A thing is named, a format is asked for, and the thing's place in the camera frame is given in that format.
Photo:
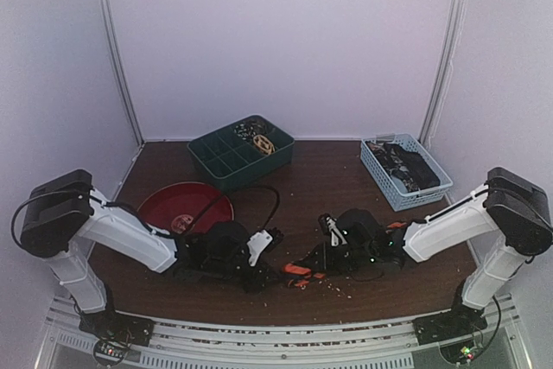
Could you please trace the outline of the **orange navy striped tie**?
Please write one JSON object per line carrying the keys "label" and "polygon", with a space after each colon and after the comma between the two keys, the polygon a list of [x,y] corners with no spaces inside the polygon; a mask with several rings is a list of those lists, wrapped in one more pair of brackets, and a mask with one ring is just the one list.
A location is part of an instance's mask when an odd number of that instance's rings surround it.
{"label": "orange navy striped tie", "polygon": [[343,274],[320,273],[304,265],[305,257],[287,263],[281,270],[286,285],[290,288],[303,288],[315,280],[322,280],[331,275],[342,275],[355,282],[368,283],[386,274],[393,274],[405,266],[405,254],[402,241],[407,228],[405,222],[393,222],[388,226],[376,226],[370,232],[361,223],[349,227],[337,227],[345,235],[349,251],[346,272]]}

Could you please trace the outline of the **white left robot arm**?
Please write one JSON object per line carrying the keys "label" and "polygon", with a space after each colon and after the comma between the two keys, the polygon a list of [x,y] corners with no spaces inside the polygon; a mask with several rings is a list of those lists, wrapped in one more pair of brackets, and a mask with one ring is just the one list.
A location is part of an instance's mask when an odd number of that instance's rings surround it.
{"label": "white left robot arm", "polygon": [[263,255],[283,240],[268,226],[250,233],[235,220],[217,221],[196,232],[197,218],[180,233],[151,225],[136,209],[107,200],[92,176],[76,169],[41,184],[13,213],[10,235],[20,249],[45,261],[73,298],[82,321],[106,338],[124,331],[111,289],[96,276],[79,251],[77,238],[88,239],[177,281],[203,277],[237,280],[258,292],[276,278]]}

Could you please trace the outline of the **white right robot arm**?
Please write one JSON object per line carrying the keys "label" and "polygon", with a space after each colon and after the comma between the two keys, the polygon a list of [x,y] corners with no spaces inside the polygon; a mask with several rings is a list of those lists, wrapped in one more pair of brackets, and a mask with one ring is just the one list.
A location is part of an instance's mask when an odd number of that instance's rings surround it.
{"label": "white right robot arm", "polygon": [[423,219],[384,226],[365,209],[352,208],[319,225],[326,240],[303,263],[312,274],[355,270],[362,264],[404,266],[417,263],[489,232],[498,237],[477,269],[458,286],[443,328],[458,336],[481,316],[495,294],[524,263],[552,246],[548,195],[538,185],[497,167],[464,199]]}

